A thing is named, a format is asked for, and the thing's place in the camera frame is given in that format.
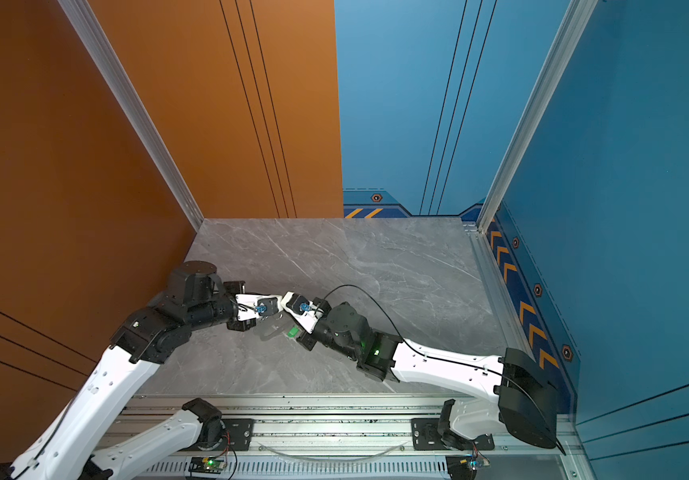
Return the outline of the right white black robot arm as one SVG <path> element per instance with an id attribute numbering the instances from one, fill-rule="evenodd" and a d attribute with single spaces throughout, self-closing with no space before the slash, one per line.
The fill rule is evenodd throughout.
<path id="1" fill-rule="evenodd" d="M 475 439 L 501 431 L 535 447 L 560 449 L 556 385 L 526 352 L 474 356 L 424 346 L 372 328 L 344 302 L 330 307 L 293 297 L 284 304 L 304 331 L 304 346 L 320 344 L 350 359 L 377 381 L 422 383 L 466 395 L 445 402 L 438 424 L 442 442 L 470 450 Z"/>

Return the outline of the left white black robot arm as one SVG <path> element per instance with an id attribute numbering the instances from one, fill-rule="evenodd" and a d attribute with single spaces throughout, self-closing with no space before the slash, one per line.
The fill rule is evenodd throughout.
<path id="1" fill-rule="evenodd" d="M 242 281 L 224 282 L 216 266 L 176 268 L 163 292 L 130 314 L 80 391 L 0 479 L 132 479 L 186 447 L 206 451 L 230 442 L 222 413 L 204 399 L 186 402 L 170 419 L 114 447 L 98 442 L 128 400 L 196 330 L 226 325 L 246 331 L 266 313 Z"/>

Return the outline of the left small circuit board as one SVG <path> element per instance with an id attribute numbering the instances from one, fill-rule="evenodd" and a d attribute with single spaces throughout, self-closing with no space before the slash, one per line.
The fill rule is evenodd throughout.
<path id="1" fill-rule="evenodd" d="M 192 457 L 188 464 L 188 475 L 222 475 L 228 472 L 230 463 L 218 457 Z"/>

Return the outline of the small circuit board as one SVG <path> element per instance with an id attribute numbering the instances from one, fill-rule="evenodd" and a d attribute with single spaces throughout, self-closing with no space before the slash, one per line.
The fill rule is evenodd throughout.
<path id="1" fill-rule="evenodd" d="M 222 475 L 228 472 L 230 463 L 218 457 L 192 457 L 188 464 L 188 475 Z"/>
<path id="2" fill-rule="evenodd" d="M 479 472 L 491 466 L 486 456 L 446 456 L 450 480 L 476 480 Z"/>

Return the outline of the right small circuit board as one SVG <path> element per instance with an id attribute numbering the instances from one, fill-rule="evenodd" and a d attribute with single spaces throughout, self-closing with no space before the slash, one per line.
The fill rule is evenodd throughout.
<path id="1" fill-rule="evenodd" d="M 479 472 L 491 466 L 486 456 L 446 456 L 450 480 L 476 480 Z"/>

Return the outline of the aluminium front rail frame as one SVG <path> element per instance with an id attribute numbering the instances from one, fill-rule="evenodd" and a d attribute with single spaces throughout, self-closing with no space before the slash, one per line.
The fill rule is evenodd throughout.
<path id="1" fill-rule="evenodd" d="M 440 418 L 445 394 L 217 395 L 224 419 L 254 421 L 248 451 L 214 452 L 230 465 L 212 479 L 450 479 L 446 456 L 486 456 L 477 479 L 592 479 L 567 416 L 561 449 L 530 446 L 506 431 L 493 451 L 414 450 L 411 421 Z"/>

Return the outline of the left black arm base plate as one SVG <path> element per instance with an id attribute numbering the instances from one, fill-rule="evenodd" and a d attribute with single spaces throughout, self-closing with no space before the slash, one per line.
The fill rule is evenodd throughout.
<path id="1" fill-rule="evenodd" d="M 164 430 L 166 441 L 176 450 L 192 452 L 248 451 L 254 421 L 248 418 L 212 419 L 178 422 Z"/>

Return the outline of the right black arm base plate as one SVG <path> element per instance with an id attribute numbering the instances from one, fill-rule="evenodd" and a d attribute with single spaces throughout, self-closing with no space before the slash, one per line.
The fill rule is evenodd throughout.
<path id="1" fill-rule="evenodd" d="M 491 434 L 474 439 L 454 432 L 440 418 L 415 418 L 411 421 L 414 450 L 493 451 L 496 448 Z"/>

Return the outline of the left aluminium corner post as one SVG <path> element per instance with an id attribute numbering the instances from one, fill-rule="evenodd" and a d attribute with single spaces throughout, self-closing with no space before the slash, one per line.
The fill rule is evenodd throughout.
<path id="1" fill-rule="evenodd" d="M 204 214 L 194 199 L 192 191 L 188 188 L 184 176 L 180 173 L 174 157 L 166 147 L 162 135 L 154 125 L 154 120 L 146 110 L 142 98 L 134 88 L 130 76 L 126 73 L 120 57 L 114 51 L 110 39 L 104 33 L 98 17 L 90 7 L 90 3 L 84 0 L 60 0 L 58 2 L 66 18 L 78 38 L 82 42 L 94 65 L 100 71 L 102 79 L 112 91 L 116 102 L 122 108 L 126 119 L 132 125 L 132 129 L 138 135 L 138 139 L 146 148 L 146 152 L 152 158 L 152 162 L 158 168 L 166 186 L 174 195 L 174 199 L 180 205 L 180 209 L 186 215 L 186 219 L 194 230 L 198 231 L 204 223 Z"/>

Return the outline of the aluminium corner post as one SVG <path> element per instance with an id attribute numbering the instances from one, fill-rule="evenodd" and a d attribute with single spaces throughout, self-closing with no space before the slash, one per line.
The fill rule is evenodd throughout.
<path id="1" fill-rule="evenodd" d="M 597 5 L 598 0 L 569 3 L 476 221 L 480 234 L 488 232 Z"/>
<path id="2" fill-rule="evenodd" d="M 204 223 L 204 214 L 194 199 L 192 191 L 188 188 L 184 176 L 180 173 L 174 157 L 166 147 L 162 135 L 154 125 L 154 120 L 146 110 L 142 98 L 134 88 L 130 76 L 126 73 L 120 57 L 114 51 L 110 39 L 104 33 L 98 17 L 90 7 L 90 3 L 84 0 L 60 0 L 58 2 L 66 18 L 78 38 L 82 42 L 94 65 L 100 71 L 102 79 L 112 91 L 116 102 L 122 108 L 126 119 L 132 125 L 132 129 L 138 135 L 138 139 L 146 148 L 146 152 L 152 158 L 152 162 L 158 168 L 166 186 L 174 195 L 174 199 L 180 205 L 180 209 L 186 215 L 186 219 L 194 230 L 198 231 Z"/>

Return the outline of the right aluminium corner post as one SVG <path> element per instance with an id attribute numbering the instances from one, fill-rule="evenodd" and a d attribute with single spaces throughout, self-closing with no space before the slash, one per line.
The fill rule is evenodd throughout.
<path id="1" fill-rule="evenodd" d="M 476 221 L 480 234 L 488 232 L 597 5 L 598 0 L 569 3 Z"/>

